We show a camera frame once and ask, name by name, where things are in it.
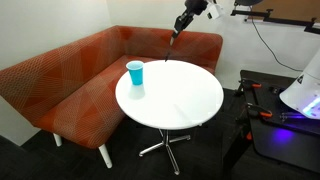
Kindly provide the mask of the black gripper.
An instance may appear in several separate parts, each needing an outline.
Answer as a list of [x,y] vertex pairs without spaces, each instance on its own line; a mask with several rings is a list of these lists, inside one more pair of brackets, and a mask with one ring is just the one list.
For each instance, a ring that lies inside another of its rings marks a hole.
[[183,31],[193,21],[193,16],[194,14],[192,12],[185,10],[176,18],[172,38],[176,38],[177,34]]

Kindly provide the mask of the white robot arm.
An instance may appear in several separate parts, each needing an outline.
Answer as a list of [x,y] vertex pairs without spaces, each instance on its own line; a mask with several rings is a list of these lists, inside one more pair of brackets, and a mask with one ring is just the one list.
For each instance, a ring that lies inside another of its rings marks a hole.
[[[215,0],[185,0],[186,10],[176,18],[170,45],[207,7],[219,12]],[[320,119],[320,53],[317,52],[296,80],[279,95],[288,107],[310,119]]]

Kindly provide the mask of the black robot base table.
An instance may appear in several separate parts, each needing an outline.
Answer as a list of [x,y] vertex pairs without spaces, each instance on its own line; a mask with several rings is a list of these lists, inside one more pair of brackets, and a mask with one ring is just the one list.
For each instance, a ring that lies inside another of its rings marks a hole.
[[[320,173],[320,137],[303,128],[315,122],[293,113],[279,98],[279,93],[294,80],[249,70],[240,72],[240,80],[243,78],[261,83],[262,87],[241,95],[245,104],[237,120],[240,130],[223,157],[223,170],[231,171],[247,148],[252,146],[263,157]],[[261,117],[257,112],[248,110],[247,103],[270,110],[273,116]]]

